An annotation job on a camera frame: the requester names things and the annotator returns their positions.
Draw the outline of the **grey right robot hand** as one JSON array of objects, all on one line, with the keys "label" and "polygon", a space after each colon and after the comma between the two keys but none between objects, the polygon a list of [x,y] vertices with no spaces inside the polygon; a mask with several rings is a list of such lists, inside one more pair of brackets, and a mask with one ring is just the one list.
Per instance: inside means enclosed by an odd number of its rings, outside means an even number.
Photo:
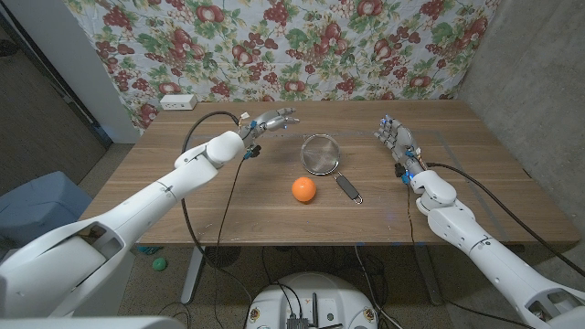
[{"label": "grey right robot hand", "polygon": [[397,119],[386,115],[379,125],[380,128],[374,135],[390,150],[395,161],[396,177],[408,184],[415,175],[427,169],[421,158],[420,148],[410,129]]}]

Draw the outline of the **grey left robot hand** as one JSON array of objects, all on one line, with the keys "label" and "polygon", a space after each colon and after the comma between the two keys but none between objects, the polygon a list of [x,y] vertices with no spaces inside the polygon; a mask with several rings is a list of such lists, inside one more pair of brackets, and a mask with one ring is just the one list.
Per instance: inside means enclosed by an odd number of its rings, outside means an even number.
[{"label": "grey left robot hand", "polygon": [[250,123],[244,124],[239,129],[239,136],[244,143],[245,149],[243,158],[256,157],[260,153],[261,147],[256,144],[255,140],[267,131],[274,132],[299,123],[298,118],[292,117],[294,112],[296,112],[294,108],[270,110],[253,119]]}]

